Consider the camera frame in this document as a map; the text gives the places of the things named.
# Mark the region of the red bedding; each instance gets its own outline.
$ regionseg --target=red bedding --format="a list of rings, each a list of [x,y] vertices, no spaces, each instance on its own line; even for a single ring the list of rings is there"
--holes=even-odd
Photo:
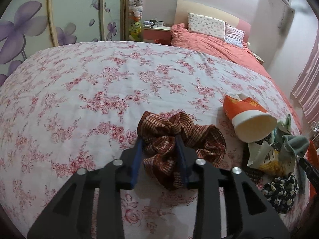
[[[296,121],[299,131],[301,132],[301,125],[296,111],[288,101],[288,98],[285,96],[285,94],[281,91],[278,85],[276,85],[274,80],[272,80],[265,68],[257,61],[252,52],[247,48],[247,43],[244,43],[244,49],[242,49],[212,36],[190,33],[185,28],[184,23],[172,26],[171,34],[173,37],[172,46],[203,52],[231,61],[270,79],[277,88],[280,95],[283,97],[287,106],[289,107],[289,110]]]

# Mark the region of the pink nightstand drawer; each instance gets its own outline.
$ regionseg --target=pink nightstand drawer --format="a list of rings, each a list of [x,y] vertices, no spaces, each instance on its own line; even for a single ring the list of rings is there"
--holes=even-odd
[[[164,40],[170,41],[171,33],[169,31],[163,31],[158,29],[144,29],[143,39],[148,39],[148,40],[164,39]]]

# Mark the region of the red basket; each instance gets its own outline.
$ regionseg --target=red basket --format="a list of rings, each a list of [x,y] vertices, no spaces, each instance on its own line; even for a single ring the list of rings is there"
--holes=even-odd
[[[167,40],[167,39],[156,39],[155,40],[155,44],[170,46],[171,45],[171,41]]]

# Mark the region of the flower stem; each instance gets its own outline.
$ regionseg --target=flower stem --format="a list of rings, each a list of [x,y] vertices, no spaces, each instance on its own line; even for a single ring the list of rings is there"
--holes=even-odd
[[[26,53],[24,52],[24,50],[21,51],[21,55],[23,57],[23,61],[25,61],[27,59]]]

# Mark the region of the fabric scrunchie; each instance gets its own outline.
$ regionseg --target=fabric scrunchie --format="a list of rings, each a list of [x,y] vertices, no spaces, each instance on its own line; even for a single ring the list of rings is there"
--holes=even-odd
[[[180,134],[186,147],[193,148],[199,158],[218,167],[226,153],[223,134],[214,125],[195,125],[183,112],[166,119],[144,112],[137,129],[145,142],[146,173],[168,190],[183,188],[175,152],[175,135]]]
[[[291,172],[288,178],[275,178],[272,183],[265,184],[261,192],[277,213],[287,214],[293,207],[298,189],[297,179]]]

